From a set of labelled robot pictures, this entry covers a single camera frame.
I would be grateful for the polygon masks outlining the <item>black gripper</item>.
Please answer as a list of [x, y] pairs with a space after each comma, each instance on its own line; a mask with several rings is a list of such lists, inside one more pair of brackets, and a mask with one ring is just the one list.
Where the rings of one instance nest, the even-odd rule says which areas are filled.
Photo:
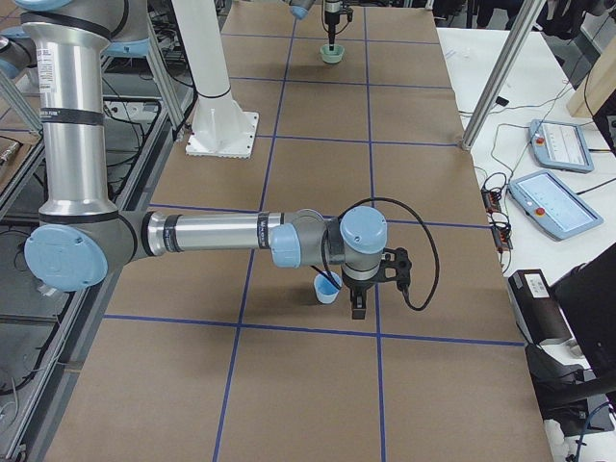
[[340, 0], [324, 0], [322, 2], [324, 22], [327, 26], [328, 49], [335, 49], [336, 25], [340, 23], [341, 1]]
[[351, 318], [355, 321], [366, 318], [366, 293], [376, 284], [371, 279], [356, 280], [344, 278], [345, 285], [350, 290]]

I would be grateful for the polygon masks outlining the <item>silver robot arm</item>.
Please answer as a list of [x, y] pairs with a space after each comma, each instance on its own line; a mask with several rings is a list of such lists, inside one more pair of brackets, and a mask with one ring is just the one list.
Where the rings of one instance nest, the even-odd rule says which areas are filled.
[[[304, 19], [316, 4], [315, 0], [290, 0], [287, 1], [291, 15], [297, 19]], [[337, 27], [344, 14], [344, 2], [338, 0], [321, 1], [321, 26], [327, 34], [327, 49], [331, 52], [335, 50]]]
[[21, 24], [36, 47], [48, 197], [25, 244], [33, 275], [64, 292], [100, 283], [130, 262], [169, 252], [260, 248], [280, 268], [340, 266], [351, 315], [385, 278], [387, 223], [355, 206], [340, 218], [294, 213], [167, 216], [123, 213], [108, 195], [101, 57], [146, 55], [143, 1], [24, 1]]

